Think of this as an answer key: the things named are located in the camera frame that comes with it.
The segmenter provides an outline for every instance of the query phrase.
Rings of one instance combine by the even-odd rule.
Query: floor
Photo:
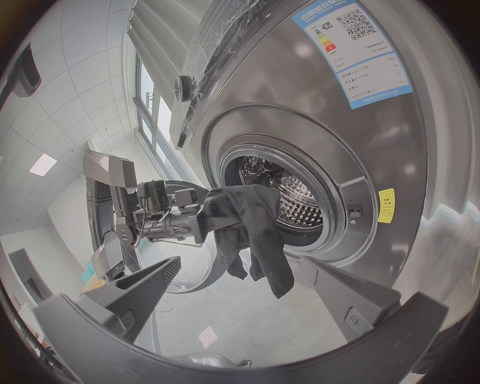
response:
[[[248,271],[249,260],[244,260]],[[225,273],[194,293],[166,293],[156,307],[162,355],[218,353],[233,362],[262,367],[303,360],[346,343],[330,313],[304,285],[277,299],[266,278],[254,282]],[[217,339],[207,348],[199,335],[208,327]]]

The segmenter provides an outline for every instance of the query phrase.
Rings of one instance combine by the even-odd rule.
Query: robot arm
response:
[[[206,217],[205,188],[183,181],[153,180],[137,185],[132,161],[87,150],[83,161],[87,182],[87,211],[96,275],[115,280],[125,265],[139,270],[135,248],[142,238],[203,243],[208,232],[238,221]]]

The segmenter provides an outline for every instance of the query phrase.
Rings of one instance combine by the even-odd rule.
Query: window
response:
[[[202,185],[181,152],[175,150],[169,132],[172,113],[138,57],[136,87],[137,94],[133,100],[137,106],[138,121],[141,121],[139,133],[163,173],[170,180]]]
[[[153,106],[153,81],[150,78],[147,70],[145,69],[144,65],[142,66],[142,72],[140,74],[140,97],[144,102],[144,105],[147,107],[148,111],[150,112],[150,116],[152,115],[152,106]]]
[[[158,146],[158,144],[156,145],[156,154],[158,155],[160,160],[163,161],[163,163],[167,167],[168,171],[170,172],[170,175],[172,175],[172,178],[175,179],[175,180],[180,180],[180,177],[178,176],[178,173],[175,172],[175,169],[172,167],[172,165],[170,164],[170,162],[167,159],[167,156],[163,153],[163,151]]]
[[[143,120],[143,119],[142,119],[142,132],[144,133],[145,137],[148,139],[148,141],[151,144],[152,143],[152,133],[148,129],[147,124],[146,124],[145,120]]]
[[[158,114],[156,119],[156,126],[158,130],[162,133],[163,137],[168,143],[171,143],[170,139],[170,132],[168,129],[170,128],[170,118],[172,117],[172,113],[170,109],[168,109],[165,101],[160,98],[160,103],[158,104]]]

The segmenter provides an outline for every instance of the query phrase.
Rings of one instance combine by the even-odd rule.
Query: ceiling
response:
[[[0,113],[0,235],[51,225],[47,208],[82,171],[86,141],[110,152],[133,138],[122,47],[131,0],[60,0],[31,33],[42,83]],[[58,160],[30,173],[46,153]]]

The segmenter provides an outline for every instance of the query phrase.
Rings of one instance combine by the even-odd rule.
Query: window frame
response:
[[[158,119],[158,107],[160,104],[160,94],[154,84],[153,88],[153,99],[152,99],[152,114],[147,109],[146,105],[144,104],[141,98],[141,76],[142,76],[142,62],[140,57],[137,54],[136,58],[136,65],[135,65],[135,97],[133,98],[133,102],[137,108],[137,116],[139,121],[139,129],[138,133],[142,140],[144,141],[144,148],[148,148],[150,154],[154,157],[155,161],[158,163],[160,169],[163,173],[165,173],[166,177],[169,180],[178,180],[180,178],[183,181],[194,182],[187,171],[183,168],[182,164],[180,163],[179,159],[174,153],[173,148],[170,146],[162,132],[157,128],[157,119]],[[143,132],[142,120],[145,121],[147,128],[149,129],[150,133],[152,134],[152,142],[148,140],[145,133]],[[165,155],[165,158],[170,163],[170,166],[178,175],[177,177],[172,174],[172,172],[167,168],[167,165],[162,161],[158,153],[156,152],[156,146],[160,148],[160,150]]]

